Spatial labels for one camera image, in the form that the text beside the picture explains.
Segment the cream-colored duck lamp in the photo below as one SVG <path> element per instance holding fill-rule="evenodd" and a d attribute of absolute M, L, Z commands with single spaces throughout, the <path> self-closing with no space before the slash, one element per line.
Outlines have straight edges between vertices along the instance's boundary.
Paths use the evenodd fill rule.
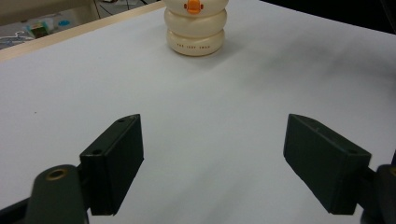
<path fill-rule="evenodd" d="M 224 42 L 228 0 L 163 0 L 167 42 L 181 54 L 203 56 Z"/>

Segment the white table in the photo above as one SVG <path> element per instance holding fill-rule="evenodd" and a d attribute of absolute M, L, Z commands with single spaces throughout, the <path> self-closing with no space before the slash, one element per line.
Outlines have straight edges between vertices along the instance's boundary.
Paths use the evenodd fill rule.
<path fill-rule="evenodd" d="M 223 48 L 185 57 L 163 8 L 0 63 L 0 208 L 141 114 L 145 161 L 114 217 L 91 223 L 359 223 L 327 214 L 285 162 L 289 113 L 373 153 L 396 148 L 396 36 L 231 0 Z"/>

